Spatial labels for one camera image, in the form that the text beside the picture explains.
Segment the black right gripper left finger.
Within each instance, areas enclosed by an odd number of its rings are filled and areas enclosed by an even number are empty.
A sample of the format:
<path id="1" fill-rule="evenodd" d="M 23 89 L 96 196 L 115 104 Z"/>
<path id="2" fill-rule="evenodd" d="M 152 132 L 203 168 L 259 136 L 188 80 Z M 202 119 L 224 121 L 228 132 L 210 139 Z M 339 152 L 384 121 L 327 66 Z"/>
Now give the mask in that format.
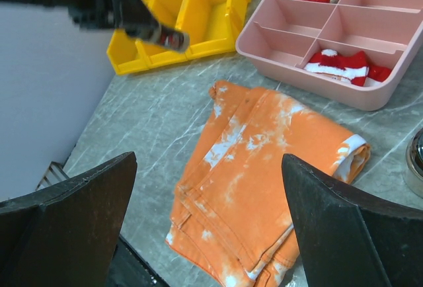
<path id="1" fill-rule="evenodd" d="M 104 286 L 135 182 L 135 153 L 1 203 L 2 286 Z"/>

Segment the dark spice shaker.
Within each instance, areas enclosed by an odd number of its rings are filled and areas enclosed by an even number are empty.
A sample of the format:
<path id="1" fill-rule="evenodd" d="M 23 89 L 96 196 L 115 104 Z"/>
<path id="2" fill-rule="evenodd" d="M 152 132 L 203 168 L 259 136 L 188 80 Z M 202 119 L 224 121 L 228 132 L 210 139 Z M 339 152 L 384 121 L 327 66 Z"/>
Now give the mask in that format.
<path id="1" fill-rule="evenodd" d="M 139 38 L 144 42 L 176 52 L 185 52 L 190 45 L 190 37 L 187 33 L 163 24 L 144 28 L 142 32 L 139 32 Z"/>

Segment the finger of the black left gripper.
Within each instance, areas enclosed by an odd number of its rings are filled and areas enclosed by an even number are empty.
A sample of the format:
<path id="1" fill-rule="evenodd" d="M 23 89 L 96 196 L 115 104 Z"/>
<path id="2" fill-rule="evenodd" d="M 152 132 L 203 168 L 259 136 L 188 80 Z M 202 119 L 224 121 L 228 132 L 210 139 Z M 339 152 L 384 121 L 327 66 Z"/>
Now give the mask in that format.
<path id="1" fill-rule="evenodd" d="M 129 37 L 158 39 L 160 23 L 142 0 L 111 0 L 115 29 L 122 29 Z"/>

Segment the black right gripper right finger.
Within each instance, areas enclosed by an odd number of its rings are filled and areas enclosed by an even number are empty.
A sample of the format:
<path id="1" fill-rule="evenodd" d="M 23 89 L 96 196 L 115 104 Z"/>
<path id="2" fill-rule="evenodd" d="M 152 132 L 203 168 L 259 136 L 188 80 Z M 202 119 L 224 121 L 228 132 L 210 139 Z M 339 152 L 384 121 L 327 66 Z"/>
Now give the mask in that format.
<path id="1" fill-rule="evenodd" d="M 343 183 L 293 154 L 282 159 L 309 286 L 421 286 L 422 211 Z"/>

